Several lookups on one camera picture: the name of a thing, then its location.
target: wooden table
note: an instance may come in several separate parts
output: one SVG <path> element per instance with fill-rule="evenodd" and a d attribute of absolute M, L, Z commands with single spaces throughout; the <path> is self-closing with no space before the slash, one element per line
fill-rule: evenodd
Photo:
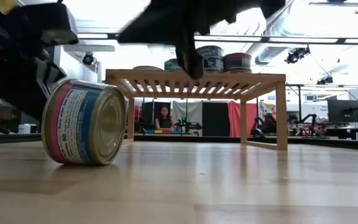
<path fill-rule="evenodd" d="M 241 144 L 287 150 L 287 101 L 285 75 L 252 73 L 205 73 L 192 80 L 185 72 L 106 70 L 106 83 L 118 86 L 129 99 L 128 139 L 134 137 L 135 97 L 231 99 L 241 101 Z M 276 92 L 277 144 L 247 142 L 246 103 Z"/>

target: woman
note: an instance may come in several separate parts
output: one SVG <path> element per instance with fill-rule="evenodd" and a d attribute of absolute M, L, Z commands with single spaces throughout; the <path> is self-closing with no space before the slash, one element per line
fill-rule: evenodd
<path fill-rule="evenodd" d="M 175 128 L 166 106 L 160 108 L 160 114 L 158 115 L 158 118 L 155 119 L 154 124 L 157 130 L 171 130 L 171 128 Z"/>

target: ceiling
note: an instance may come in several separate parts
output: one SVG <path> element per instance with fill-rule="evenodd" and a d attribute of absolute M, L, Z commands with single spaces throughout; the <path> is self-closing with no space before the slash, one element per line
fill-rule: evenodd
<path fill-rule="evenodd" d="M 20 0 L 24 4 L 54 2 L 50 0 Z M 214 35 L 274 35 L 274 36 L 313 36 L 313 37 L 358 37 L 358 14 L 354 7 L 310 6 L 310 2 L 326 0 L 288 0 L 285 10 L 267 21 L 260 9 L 251 9 L 237 15 L 237 22 L 216 24 Z M 117 32 L 135 18 L 148 5 L 149 0 L 125 0 L 119 4 L 107 0 L 64 0 L 77 21 L 80 32 Z M 169 46 L 119 45 L 113 40 L 85 41 L 86 44 L 115 46 L 115 53 L 100 54 L 107 66 L 132 66 L 133 55 L 142 63 L 162 67 L 163 62 L 174 57 L 174 49 Z M 291 83 L 310 83 L 327 73 L 334 76 L 334 82 L 351 82 L 358 76 L 358 46 L 311 45 L 311 55 L 296 64 L 288 65 L 284 59 L 291 45 L 272 44 L 233 44 L 197 42 L 196 46 L 219 45 L 225 54 L 247 52 L 255 59 L 252 69 L 255 72 L 286 73 Z M 125 63 L 114 63 L 128 58 Z"/>

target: can label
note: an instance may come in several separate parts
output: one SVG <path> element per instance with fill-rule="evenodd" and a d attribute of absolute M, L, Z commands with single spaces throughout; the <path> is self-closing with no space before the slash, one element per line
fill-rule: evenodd
<path fill-rule="evenodd" d="M 53 151 L 60 162 L 93 162 L 91 117 L 106 86 L 71 80 L 57 92 L 57 105 L 52 109 L 51 135 Z"/>

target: long dark hair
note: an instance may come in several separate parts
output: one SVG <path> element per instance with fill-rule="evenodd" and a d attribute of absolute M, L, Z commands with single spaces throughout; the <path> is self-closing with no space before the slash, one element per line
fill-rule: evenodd
<path fill-rule="evenodd" d="M 161 120 L 164 119 L 164 117 L 163 117 L 162 114 L 161 114 L 161 111 L 162 111 L 163 108 L 166 108 L 166 109 L 168 110 L 167 118 L 166 118 L 166 119 L 171 119 L 171 112 L 170 112 L 169 108 L 168 108 L 167 106 L 165 106 L 165 105 L 162 105 L 162 106 L 160 107 L 159 111 L 158 111 L 158 120 L 161 121 Z"/>

